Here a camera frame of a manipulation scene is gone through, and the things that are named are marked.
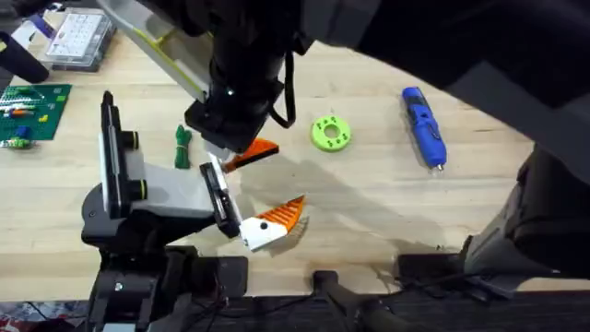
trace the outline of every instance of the blue tool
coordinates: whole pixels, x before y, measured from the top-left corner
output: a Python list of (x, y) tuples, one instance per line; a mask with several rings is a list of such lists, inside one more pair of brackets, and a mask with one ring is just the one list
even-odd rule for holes
[(415, 87), (405, 88), (402, 91), (402, 100), (422, 158), (428, 167), (442, 171), (446, 163), (446, 147), (431, 107), (422, 95), (422, 91)]

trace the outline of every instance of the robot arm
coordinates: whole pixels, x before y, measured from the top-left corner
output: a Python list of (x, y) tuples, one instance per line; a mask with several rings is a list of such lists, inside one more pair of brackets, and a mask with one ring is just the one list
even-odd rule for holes
[[(187, 112), (187, 122), (222, 148), (240, 153), (267, 114), (277, 119), (272, 103), (285, 54), (304, 54), (310, 40), (318, 40), (444, 89), (529, 136), (590, 183), (590, 155), (581, 153), (590, 139), (586, 2), (141, 2), (187, 33), (215, 36), (209, 99)], [(228, 88), (233, 96), (222, 93)], [(286, 127), (294, 120), (294, 104), (287, 105), (289, 119), (279, 120)]]

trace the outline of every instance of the wooden tabletop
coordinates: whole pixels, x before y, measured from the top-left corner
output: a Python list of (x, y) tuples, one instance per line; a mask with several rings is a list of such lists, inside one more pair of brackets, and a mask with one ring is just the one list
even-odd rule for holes
[[(351, 51), (316, 43), (295, 65), (297, 123), (285, 130), (269, 120), (260, 135), (277, 142), (280, 154), (228, 180), (244, 217), (307, 195), (296, 234), (255, 254), (215, 227), (179, 241), (206, 255), (248, 256), (251, 295), (308, 292), (309, 277), (320, 268), (338, 271), (354, 291), (394, 291), (396, 257), (458, 251), (501, 209), (532, 149), (486, 114)], [(176, 126), (192, 102), (120, 32), (99, 73), (52, 72), (46, 83), (74, 85), (55, 139), (30, 151), (0, 151), (0, 301), (89, 296), (99, 255), (80, 240), (80, 209), (99, 182), (102, 92), (113, 93), (124, 129), (139, 132), (146, 162), (167, 167), (173, 167)], [(408, 86), (421, 87), (441, 127), (449, 159), (442, 176), (429, 174), (408, 132), (399, 107)], [(277, 107), (284, 112), (282, 99)], [(322, 152), (310, 140), (313, 120), (327, 114), (352, 129), (350, 145), (338, 153)], [(195, 137), (194, 166), (206, 161)], [(581, 287), (588, 284), (537, 279), (525, 285)]]

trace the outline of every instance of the black mount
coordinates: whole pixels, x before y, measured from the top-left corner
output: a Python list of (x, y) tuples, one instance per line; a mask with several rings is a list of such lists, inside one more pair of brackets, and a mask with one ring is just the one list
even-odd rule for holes
[[(126, 169), (125, 150), (138, 148), (138, 136), (121, 130), (118, 109), (108, 91), (101, 115), (101, 168), (108, 193), (99, 184), (82, 205), (82, 241), (99, 248), (101, 258), (89, 299), (88, 326), (101, 332), (108, 324), (123, 323), (146, 331), (150, 323), (171, 314), (185, 293), (196, 298), (243, 296), (248, 276), (245, 257), (202, 257), (193, 246), (168, 246), (216, 223), (229, 237), (236, 236), (233, 206), (222, 204), (223, 213), (216, 209), (205, 218), (171, 218), (132, 208), (134, 201), (148, 198), (147, 180), (129, 180)], [(210, 164), (203, 166), (212, 203), (215, 206), (217, 199), (223, 203), (225, 196), (216, 190), (217, 177), (207, 172)], [(139, 190), (133, 190), (134, 184)]]
[[(496, 229), (500, 234), (484, 231), (469, 236), (458, 255), (399, 256), (397, 262), (402, 284), (410, 287), (461, 273), (482, 273), (482, 276), (473, 278), (450, 280), (425, 291), (434, 297), (447, 291), (461, 291), (478, 301), (488, 302), (511, 298), (515, 291), (498, 287), (502, 281), (494, 285), (495, 276), (522, 281), (549, 275), (590, 279), (590, 267), (581, 263), (587, 256), (590, 238), (590, 205), (587, 203), (590, 185), (580, 181), (561, 161), (539, 146), (535, 146), (516, 180), (518, 195), (509, 199), (509, 204), (515, 208), (510, 212), (505, 208), (499, 215), (504, 224)], [(500, 245), (492, 246), (492, 238), (496, 237), (510, 243), (517, 254), (548, 272), (515, 264), (515, 258), (502, 255), (508, 251), (504, 252)], [(480, 240), (478, 246), (470, 248), (476, 239)], [(488, 260), (481, 258), (486, 251), (490, 253)], [(475, 252), (478, 256), (469, 256)]]
[(430, 328), (409, 323), (391, 311), (377, 295), (358, 295), (338, 283), (335, 271), (313, 272), (313, 291), (322, 295), (347, 332), (428, 332)]

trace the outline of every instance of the green ring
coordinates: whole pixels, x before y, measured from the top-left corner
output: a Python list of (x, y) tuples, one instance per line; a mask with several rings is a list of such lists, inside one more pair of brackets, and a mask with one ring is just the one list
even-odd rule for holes
[[(337, 129), (336, 137), (328, 137), (325, 129), (333, 125)], [(343, 149), (350, 142), (350, 127), (346, 121), (335, 115), (327, 115), (313, 122), (312, 142), (319, 149), (327, 152), (336, 152)]]

